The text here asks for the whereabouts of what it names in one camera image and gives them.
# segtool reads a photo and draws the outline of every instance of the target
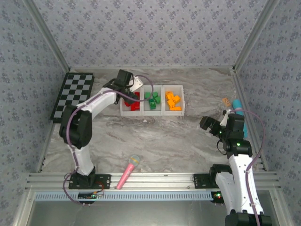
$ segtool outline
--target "yellow block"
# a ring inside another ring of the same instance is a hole
[[[174,107],[174,101],[173,100],[168,100],[168,105],[169,105],[169,108],[172,108]]]
[[[181,98],[179,96],[175,96],[173,98],[174,104],[176,105],[179,101],[181,100]]]
[[[167,92],[165,93],[165,97],[166,97],[166,99],[168,99],[168,100],[173,100],[174,94],[173,94],[173,92],[171,92],[171,91],[167,91]]]
[[[166,98],[166,99],[167,99],[167,95],[170,94],[170,93],[172,93],[172,91],[166,91],[166,92],[165,92],[165,98]]]
[[[170,108],[171,111],[181,111],[181,107],[171,107]]]

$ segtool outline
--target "small cylindrical object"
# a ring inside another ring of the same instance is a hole
[[[233,108],[234,110],[240,110],[243,109],[240,100],[235,99],[233,100]],[[244,115],[243,112],[235,112],[236,114],[240,114],[240,115]],[[246,120],[245,120],[245,124],[244,124],[244,138],[248,137],[248,129],[246,127]]]
[[[137,166],[139,164],[139,157],[137,155],[132,155],[131,158],[128,161],[128,165],[126,170],[124,171],[120,181],[118,182],[116,188],[118,190],[120,190],[123,185],[125,184],[125,182],[127,181],[128,177],[130,176],[130,174],[132,173],[132,171],[134,170],[135,166]]]

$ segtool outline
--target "orange block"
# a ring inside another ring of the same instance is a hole
[[[166,98],[166,99],[167,99],[167,95],[168,95],[168,94],[173,94],[173,93],[172,93],[172,91],[166,91],[166,92],[165,92],[165,98]]]
[[[172,108],[174,107],[174,101],[173,100],[168,100],[168,105],[169,105],[169,108]]]
[[[176,105],[177,103],[179,103],[180,100],[181,100],[181,98],[180,98],[179,96],[175,96],[175,97],[173,98],[173,101],[174,101],[174,104],[175,104],[175,105]]]
[[[181,107],[171,107],[170,108],[171,111],[181,111]]]
[[[167,91],[167,92],[165,92],[165,97],[166,97],[166,99],[168,99],[168,100],[173,100],[174,94],[173,94],[173,92],[171,92],[171,91]]]
[[[229,101],[228,98],[223,98],[222,101],[223,101],[223,103],[224,103],[224,105],[225,105],[226,107],[230,107],[230,106],[231,106],[231,103],[230,103],[230,101]]]

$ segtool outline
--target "robotic arm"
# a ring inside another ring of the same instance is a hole
[[[226,205],[228,216],[225,226],[257,226],[255,215],[258,215],[261,226],[271,226],[271,218],[264,215],[258,199],[252,167],[248,172],[248,185],[246,183],[247,167],[253,159],[251,144],[243,139],[245,118],[230,113],[230,110],[223,114],[221,122],[203,117],[200,126],[204,130],[209,127],[209,132],[220,139],[229,159],[230,166],[214,164],[209,171],[210,179],[220,188]]]
[[[91,161],[88,143],[92,138],[92,120],[107,106],[117,104],[121,96],[126,95],[132,99],[138,97],[133,92],[143,86],[142,81],[133,76],[132,73],[120,70],[117,78],[112,79],[103,88],[87,101],[77,106],[66,106],[62,123],[60,127],[60,136],[67,140],[67,124],[71,120],[69,137],[73,147],[69,146],[72,151],[73,160],[78,167],[76,176],[82,181],[85,188],[93,186],[95,180],[95,167]],[[123,97],[129,104],[134,100]],[[72,113],[80,108],[76,115],[71,119]]]

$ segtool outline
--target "wire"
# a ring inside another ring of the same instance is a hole
[[[99,193],[99,192],[103,192],[103,195],[104,195],[104,185],[101,181],[96,181],[97,184],[101,185],[102,186],[102,189],[96,193]]]
[[[66,179],[67,174],[69,174],[69,173],[66,173],[66,174],[65,174],[64,179]],[[67,181],[70,181],[70,180],[67,180]]]
[[[254,212],[254,215],[255,215],[257,226],[260,226],[259,217],[258,217],[258,214],[257,214],[257,211],[256,211],[256,207],[255,207],[255,204],[254,204],[254,200],[253,200],[253,197],[252,197],[251,188],[250,188],[250,184],[249,184],[249,170],[255,164],[255,162],[257,161],[257,159],[260,157],[260,155],[262,153],[262,147],[263,147],[263,144],[265,142],[265,136],[266,136],[265,126],[264,126],[264,123],[261,120],[261,118],[258,115],[256,115],[255,113],[251,112],[251,111],[239,109],[239,110],[233,110],[231,112],[246,112],[246,113],[249,113],[249,114],[255,116],[260,121],[260,123],[262,125],[262,128],[263,128],[263,138],[262,138],[262,143],[261,143],[261,146],[259,148],[259,151],[258,151],[257,155],[255,156],[255,158],[251,161],[251,163],[246,168],[246,189],[247,189],[247,192],[248,192],[248,195],[249,195],[251,206],[253,208],[253,212]]]
[[[221,141],[222,141],[222,140],[218,140],[218,141],[217,141],[217,143],[216,143],[216,148],[217,148],[217,150],[218,150],[222,155],[226,155],[227,152],[226,152],[226,153],[223,153],[223,152],[221,152],[220,149],[218,148],[218,144],[219,144]]]
[[[76,157],[76,154],[75,154],[75,147],[72,145],[71,140],[70,140],[70,126],[71,126],[72,119],[73,119],[73,117],[76,115],[76,113],[77,113],[80,109],[82,109],[82,108],[85,107],[86,105],[92,103],[92,102],[95,101],[98,97],[100,97],[100,96],[102,96],[102,95],[104,95],[104,94],[106,94],[106,93],[117,93],[117,94],[119,94],[119,95],[121,95],[121,96],[123,96],[123,97],[126,97],[126,98],[129,99],[129,100],[136,101],[136,102],[142,102],[142,101],[147,101],[147,100],[149,100],[149,99],[152,97],[152,94],[153,94],[153,92],[154,92],[154,86],[153,86],[151,80],[150,80],[148,77],[144,76],[144,75],[136,75],[136,76],[137,76],[137,77],[145,78],[145,79],[150,83],[150,86],[151,86],[151,94],[150,94],[150,96],[149,96],[148,98],[142,99],[142,100],[137,100],[137,99],[131,98],[131,97],[129,97],[129,96],[127,96],[127,95],[125,95],[125,94],[119,92],[119,91],[115,91],[115,90],[106,90],[106,91],[104,91],[104,92],[102,92],[102,93],[99,93],[99,94],[95,95],[94,97],[92,97],[90,100],[87,101],[87,103],[86,103],[85,105],[81,105],[80,107],[78,107],[78,108],[71,114],[71,116],[70,116],[70,118],[69,118],[69,120],[68,120],[67,128],[66,128],[66,139],[67,139],[67,144],[69,145],[70,149],[72,150],[72,155],[73,155],[73,158],[74,158],[74,162],[75,162],[75,167],[76,167],[76,168],[75,168],[75,170],[74,170],[73,172],[69,173],[68,176],[65,175],[65,179],[64,179],[64,182],[63,182],[63,191],[64,191],[64,193],[66,194],[66,196],[67,196],[73,203],[75,203],[75,204],[77,204],[77,205],[85,206],[84,204],[81,204],[79,201],[74,200],[74,199],[68,194],[68,192],[67,192],[67,190],[66,190],[66,188],[65,188],[65,184],[66,184],[66,181],[68,181],[68,178],[71,177],[73,174],[77,173],[77,171],[79,170],[79,161],[78,161],[78,159],[77,159],[77,157]]]

